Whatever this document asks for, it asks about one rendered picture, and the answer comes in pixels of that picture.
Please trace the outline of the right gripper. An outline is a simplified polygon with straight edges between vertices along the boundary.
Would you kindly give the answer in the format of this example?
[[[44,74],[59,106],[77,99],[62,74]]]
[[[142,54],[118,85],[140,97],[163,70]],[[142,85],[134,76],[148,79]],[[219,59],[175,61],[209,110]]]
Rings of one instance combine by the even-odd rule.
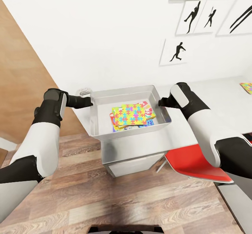
[[[178,108],[179,109],[178,105],[170,103],[169,98],[165,98],[165,97],[162,97],[162,99],[159,100],[158,106],[164,106],[164,107],[168,107],[168,108],[171,107],[171,108]]]

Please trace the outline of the jigsaw puzzle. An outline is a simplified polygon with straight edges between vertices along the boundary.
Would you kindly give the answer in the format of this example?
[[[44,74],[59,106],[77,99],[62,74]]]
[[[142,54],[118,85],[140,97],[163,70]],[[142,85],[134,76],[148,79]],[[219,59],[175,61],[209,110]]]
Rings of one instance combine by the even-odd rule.
[[[252,83],[240,83],[244,89],[250,94],[252,94]]]
[[[116,126],[147,124],[143,104],[122,105],[121,108],[122,111],[119,111],[118,107],[115,108],[114,124]]]

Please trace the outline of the toy box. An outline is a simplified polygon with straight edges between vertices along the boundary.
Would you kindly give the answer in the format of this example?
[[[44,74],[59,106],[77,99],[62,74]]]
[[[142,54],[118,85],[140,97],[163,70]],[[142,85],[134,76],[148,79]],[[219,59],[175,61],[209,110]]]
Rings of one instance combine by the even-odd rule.
[[[90,98],[92,103],[90,106],[90,136],[100,141],[159,131],[172,122],[166,107],[158,106],[161,98],[154,85],[95,91],[90,93]],[[134,129],[113,132],[110,117],[112,107],[121,108],[122,105],[143,101],[148,101],[156,114],[156,117],[152,118],[154,125],[148,127],[133,125]]]

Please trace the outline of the board game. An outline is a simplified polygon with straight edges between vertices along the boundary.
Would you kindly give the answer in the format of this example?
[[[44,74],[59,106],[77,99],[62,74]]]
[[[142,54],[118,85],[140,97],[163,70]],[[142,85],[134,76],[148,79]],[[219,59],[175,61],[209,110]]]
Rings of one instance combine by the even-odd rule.
[[[140,102],[139,104],[143,104],[143,108],[144,108],[144,113],[145,113],[146,120],[152,119],[152,118],[155,118],[155,117],[156,117],[156,114],[155,114],[154,111],[152,110],[152,108],[151,108],[151,106],[149,105],[148,101],[143,101],[143,102]],[[119,111],[120,111],[120,110],[122,111],[123,109],[120,108]],[[115,110],[113,110],[113,112],[110,113],[110,117],[111,117],[111,120],[112,120],[112,123],[113,123],[113,126],[114,126],[114,129],[115,129],[115,130],[128,127],[128,125],[116,126],[116,125],[114,124],[114,123],[115,123],[115,121],[114,121],[115,116],[116,116]]]
[[[115,110],[115,107],[112,107],[112,112],[113,112],[113,110]],[[114,126],[113,126],[113,132],[118,132],[118,131],[123,131],[123,130],[129,130],[129,129],[134,129],[133,125],[129,126],[129,127],[122,128],[122,129],[118,129],[118,130],[115,130]]]
[[[148,127],[148,126],[153,126],[154,122],[152,119],[146,120],[147,124],[146,125],[138,125],[138,127]]]

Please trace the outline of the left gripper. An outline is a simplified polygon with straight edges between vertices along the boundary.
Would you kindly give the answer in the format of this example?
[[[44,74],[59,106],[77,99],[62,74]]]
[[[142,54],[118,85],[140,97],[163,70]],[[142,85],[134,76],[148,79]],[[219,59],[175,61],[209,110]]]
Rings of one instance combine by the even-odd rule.
[[[85,97],[85,98],[77,97],[77,96],[74,96],[74,97],[76,98],[76,103],[72,108],[80,109],[80,108],[92,106],[90,97]]]

